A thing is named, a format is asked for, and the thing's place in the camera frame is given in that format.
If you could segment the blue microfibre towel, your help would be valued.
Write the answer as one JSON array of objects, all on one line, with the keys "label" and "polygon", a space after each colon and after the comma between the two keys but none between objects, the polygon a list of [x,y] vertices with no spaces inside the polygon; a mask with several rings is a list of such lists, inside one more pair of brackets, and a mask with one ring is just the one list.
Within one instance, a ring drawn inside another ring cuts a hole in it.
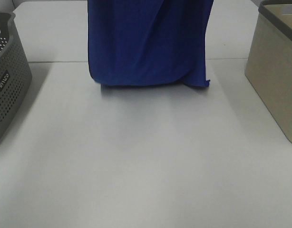
[{"label": "blue microfibre towel", "polygon": [[208,87],[211,0],[89,0],[88,67],[105,86]]}]

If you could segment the beige bin with grey rim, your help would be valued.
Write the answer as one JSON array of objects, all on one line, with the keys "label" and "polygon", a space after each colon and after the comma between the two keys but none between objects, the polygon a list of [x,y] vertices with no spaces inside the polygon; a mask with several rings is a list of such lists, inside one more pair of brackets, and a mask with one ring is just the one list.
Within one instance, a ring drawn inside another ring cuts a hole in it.
[{"label": "beige bin with grey rim", "polygon": [[245,76],[292,143],[292,0],[263,0]]}]

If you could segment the grey perforated plastic basket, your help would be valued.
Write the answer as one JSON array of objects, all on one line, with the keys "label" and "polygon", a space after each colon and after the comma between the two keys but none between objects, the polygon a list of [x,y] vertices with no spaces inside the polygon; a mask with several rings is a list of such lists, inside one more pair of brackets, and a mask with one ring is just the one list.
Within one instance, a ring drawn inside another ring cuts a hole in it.
[{"label": "grey perforated plastic basket", "polygon": [[0,11],[0,141],[20,108],[32,81],[13,12]]}]

